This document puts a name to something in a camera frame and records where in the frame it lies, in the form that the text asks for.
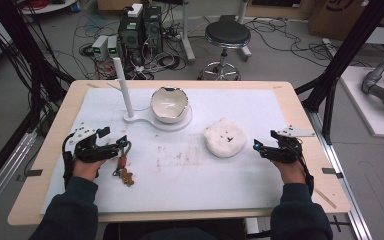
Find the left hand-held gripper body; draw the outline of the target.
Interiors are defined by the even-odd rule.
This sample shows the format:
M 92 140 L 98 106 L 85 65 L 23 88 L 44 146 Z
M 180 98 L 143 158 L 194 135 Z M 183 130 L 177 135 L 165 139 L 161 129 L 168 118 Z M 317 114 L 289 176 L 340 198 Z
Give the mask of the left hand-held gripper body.
M 116 144 L 98 146 L 98 129 L 81 123 L 68 138 L 68 143 L 74 146 L 74 158 L 86 163 L 110 159 L 119 153 Z

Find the keychain with brown bear charm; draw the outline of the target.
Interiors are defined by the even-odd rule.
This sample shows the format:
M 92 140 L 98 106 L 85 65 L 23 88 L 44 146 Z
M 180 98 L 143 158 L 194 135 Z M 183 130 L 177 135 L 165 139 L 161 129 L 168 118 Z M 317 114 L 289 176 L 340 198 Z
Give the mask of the keychain with brown bear charm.
M 126 141 L 122 144 L 121 153 L 118 158 L 117 167 L 113 171 L 112 175 L 120 178 L 122 182 L 130 187 L 134 184 L 133 174 L 127 169 L 127 154 L 130 151 L 132 143 Z

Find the person's left hand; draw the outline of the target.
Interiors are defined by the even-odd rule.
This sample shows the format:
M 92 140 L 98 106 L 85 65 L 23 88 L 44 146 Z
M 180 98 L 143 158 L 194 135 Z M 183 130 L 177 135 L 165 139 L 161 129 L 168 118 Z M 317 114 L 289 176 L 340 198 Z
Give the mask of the person's left hand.
M 89 181 L 94 181 L 97 177 L 97 172 L 105 163 L 105 160 L 100 160 L 92 163 L 86 163 L 81 160 L 74 161 L 73 176 L 80 177 Z

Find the white fluffy pouch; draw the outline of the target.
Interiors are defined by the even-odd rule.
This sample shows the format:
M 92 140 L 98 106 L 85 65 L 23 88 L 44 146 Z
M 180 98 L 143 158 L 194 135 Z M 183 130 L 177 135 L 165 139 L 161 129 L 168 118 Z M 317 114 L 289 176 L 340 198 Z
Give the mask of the white fluffy pouch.
M 220 119 L 204 130 L 208 150 L 219 158 L 230 158 L 238 154 L 247 141 L 245 131 L 235 122 Z

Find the white stand with pole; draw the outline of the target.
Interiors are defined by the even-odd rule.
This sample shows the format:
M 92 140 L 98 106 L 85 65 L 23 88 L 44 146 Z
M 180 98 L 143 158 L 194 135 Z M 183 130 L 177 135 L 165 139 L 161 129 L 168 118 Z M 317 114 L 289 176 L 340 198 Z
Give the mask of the white stand with pole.
M 142 110 L 134 110 L 131 97 L 129 94 L 128 84 L 127 80 L 125 78 L 124 74 L 124 68 L 122 66 L 122 61 L 119 57 L 114 57 L 112 59 L 117 78 L 115 81 L 119 84 L 119 87 L 113 86 L 116 90 L 120 91 L 122 93 L 122 97 L 124 100 L 124 104 L 126 107 L 126 111 L 123 114 L 123 119 L 127 123 L 137 123 L 137 122 L 145 122 L 150 124 L 152 127 L 154 127 L 157 130 L 164 131 L 164 132 L 176 132 L 180 131 L 184 128 L 186 128 L 192 121 L 193 118 L 193 111 L 189 104 L 189 109 L 185 115 L 185 117 L 177 123 L 174 124 L 166 124 L 161 121 L 159 121 L 153 114 L 150 102 L 151 97 L 149 99 L 149 106 Z

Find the white eggshell-shaped bowl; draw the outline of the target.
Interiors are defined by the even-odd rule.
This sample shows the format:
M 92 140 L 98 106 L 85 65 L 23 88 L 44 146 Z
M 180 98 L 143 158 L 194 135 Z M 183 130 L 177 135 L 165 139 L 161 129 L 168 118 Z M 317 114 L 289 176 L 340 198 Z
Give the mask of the white eggshell-shaped bowl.
M 189 99 L 181 88 L 161 87 L 152 94 L 150 107 L 159 121 L 174 124 L 185 117 Z

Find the wooden table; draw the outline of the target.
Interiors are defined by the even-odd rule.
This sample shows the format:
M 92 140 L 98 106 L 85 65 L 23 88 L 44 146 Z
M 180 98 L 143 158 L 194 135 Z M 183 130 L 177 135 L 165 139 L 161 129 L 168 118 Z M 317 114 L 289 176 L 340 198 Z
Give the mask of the wooden table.
M 292 85 L 288 82 L 270 81 L 179 81 L 177 87 L 185 92 L 189 89 L 256 89 L 271 90 L 280 106 L 286 122 L 284 128 L 292 125 L 296 128 L 314 132 Z M 63 192 L 64 171 L 61 159 L 61 145 L 64 138 L 78 125 L 74 123 L 88 90 L 94 88 L 113 88 L 112 81 L 77 80 L 71 84 L 62 106 L 46 136 L 41 150 L 33 164 L 34 169 L 43 169 L 41 176 L 28 177 L 8 216 L 11 225 L 36 225 L 45 209 L 58 193 Z M 335 175 L 323 174 L 322 168 L 331 168 L 325 152 L 316 136 L 301 137 L 303 154 L 315 178 L 313 200 L 329 214 L 346 213 L 350 209 L 348 200 Z M 236 210 L 195 210 L 174 212 L 133 212 L 102 213 L 102 222 L 133 222 L 152 220 L 186 220 L 205 218 L 239 218 L 267 216 L 274 208 L 236 209 Z

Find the white table mat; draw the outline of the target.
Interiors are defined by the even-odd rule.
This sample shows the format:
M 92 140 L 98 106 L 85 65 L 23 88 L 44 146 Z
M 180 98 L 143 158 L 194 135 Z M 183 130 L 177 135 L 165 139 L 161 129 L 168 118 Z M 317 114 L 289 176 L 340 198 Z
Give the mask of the white table mat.
M 99 144 L 127 137 L 132 148 L 127 169 L 134 183 L 114 176 L 116 163 L 107 161 L 96 179 L 95 203 L 102 213 L 174 212 L 272 208 L 282 194 L 278 170 L 254 150 L 253 142 L 275 145 L 270 133 L 285 127 L 271 90 L 189 89 L 192 120 L 176 132 L 163 132 L 148 123 L 123 119 L 122 94 L 113 88 L 87 91 L 74 121 L 94 128 L 108 127 Z M 230 158 L 218 158 L 206 147 L 204 130 L 226 119 L 246 133 L 244 148 Z

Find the white power supply unit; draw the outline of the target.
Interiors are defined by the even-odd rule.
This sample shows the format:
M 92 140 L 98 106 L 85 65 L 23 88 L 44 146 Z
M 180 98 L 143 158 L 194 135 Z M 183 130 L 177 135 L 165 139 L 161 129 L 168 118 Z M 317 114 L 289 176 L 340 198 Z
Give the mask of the white power supply unit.
M 92 44 L 92 50 L 96 60 L 106 60 L 108 57 L 108 37 L 106 35 L 99 36 Z
M 108 37 L 107 49 L 110 57 L 118 57 L 118 38 L 116 35 Z

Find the white floor platform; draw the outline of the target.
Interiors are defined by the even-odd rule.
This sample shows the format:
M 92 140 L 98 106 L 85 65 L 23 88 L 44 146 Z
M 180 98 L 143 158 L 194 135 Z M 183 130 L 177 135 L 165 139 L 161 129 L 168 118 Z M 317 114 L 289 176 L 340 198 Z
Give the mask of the white floor platform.
M 372 68 L 349 66 L 341 76 L 341 83 L 371 135 L 384 137 L 384 104 L 361 90 L 363 79 L 370 71 Z

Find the white desk leg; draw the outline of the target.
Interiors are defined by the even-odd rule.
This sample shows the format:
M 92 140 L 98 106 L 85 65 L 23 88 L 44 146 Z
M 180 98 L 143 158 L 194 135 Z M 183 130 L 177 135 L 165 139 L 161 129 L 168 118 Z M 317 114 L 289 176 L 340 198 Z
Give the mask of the white desk leg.
M 239 52 L 243 55 L 244 61 L 247 61 L 252 56 L 252 53 L 247 47 L 251 39 L 251 33 L 247 29 L 247 27 L 244 25 L 244 18 L 246 14 L 247 5 L 248 5 L 248 0 L 240 0 L 240 6 L 238 10 L 238 19 L 237 19 L 238 24 L 241 26 L 241 31 L 240 31 L 241 42 L 240 42 Z
M 183 50 L 186 54 L 187 63 L 192 64 L 196 60 L 196 58 L 188 37 L 188 3 L 189 3 L 189 0 L 182 0 L 183 26 L 182 26 L 182 32 L 180 36 L 181 36 Z

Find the black round stool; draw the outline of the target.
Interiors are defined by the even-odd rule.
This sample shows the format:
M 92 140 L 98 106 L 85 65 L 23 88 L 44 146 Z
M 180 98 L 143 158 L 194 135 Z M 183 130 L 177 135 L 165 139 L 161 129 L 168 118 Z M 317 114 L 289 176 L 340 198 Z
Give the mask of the black round stool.
M 205 39 L 214 46 L 222 48 L 220 58 L 206 65 L 198 75 L 198 80 L 240 81 L 241 74 L 232 64 L 227 62 L 228 50 L 239 49 L 241 42 L 241 26 L 237 21 L 217 21 L 210 23 L 205 29 Z

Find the white box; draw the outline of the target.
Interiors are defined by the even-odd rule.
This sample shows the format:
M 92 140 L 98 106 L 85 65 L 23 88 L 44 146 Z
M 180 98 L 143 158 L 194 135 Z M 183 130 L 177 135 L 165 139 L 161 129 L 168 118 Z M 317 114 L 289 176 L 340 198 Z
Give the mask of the white box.
M 137 18 L 140 16 L 143 10 L 143 5 L 140 3 L 134 3 L 128 10 L 127 15 L 129 17 Z

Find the aluminium rail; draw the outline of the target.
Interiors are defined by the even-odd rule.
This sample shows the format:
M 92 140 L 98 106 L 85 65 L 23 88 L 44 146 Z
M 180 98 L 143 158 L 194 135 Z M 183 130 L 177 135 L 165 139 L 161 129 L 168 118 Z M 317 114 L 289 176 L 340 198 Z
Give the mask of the aluminium rail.
M 332 145 L 328 144 L 328 141 L 322 135 L 322 120 L 317 113 L 307 113 L 307 116 L 315 130 L 323 150 L 325 151 L 329 162 L 334 169 L 334 175 L 339 180 L 339 183 L 344 191 L 344 194 L 350 204 L 350 211 L 347 213 L 348 220 L 351 224 L 353 232 L 357 240 L 373 240 L 369 228 L 364 220 L 364 217 L 360 211 L 358 203 L 352 193 L 351 187 L 345 176 L 339 158 Z
M 24 161 L 37 139 L 37 133 L 25 133 L 20 140 L 13 141 L 9 153 L 4 156 L 3 166 L 0 168 L 0 195 L 8 186 L 17 169 Z

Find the black metal frame post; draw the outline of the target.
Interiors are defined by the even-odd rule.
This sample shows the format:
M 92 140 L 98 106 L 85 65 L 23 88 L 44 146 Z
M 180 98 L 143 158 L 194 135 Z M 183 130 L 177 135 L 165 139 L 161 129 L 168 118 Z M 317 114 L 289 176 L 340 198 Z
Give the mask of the black metal frame post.
M 366 43 L 383 17 L 384 0 L 369 0 L 362 15 L 358 18 L 322 74 L 295 89 L 297 95 L 311 90 L 309 96 L 302 101 L 303 107 L 311 113 L 317 113 L 320 104 L 325 102 L 321 134 L 328 145 L 332 144 L 331 123 L 336 85 L 348 65 Z
M 43 40 L 54 64 L 45 58 L 15 0 L 0 0 L 0 24 L 12 40 L 9 43 L 0 33 L 0 49 L 28 90 L 27 119 L 28 128 L 32 130 L 40 123 L 42 112 L 48 114 L 54 105 L 62 103 L 67 94 L 62 83 L 70 86 L 75 79 L 56 60 L 46 37 Z

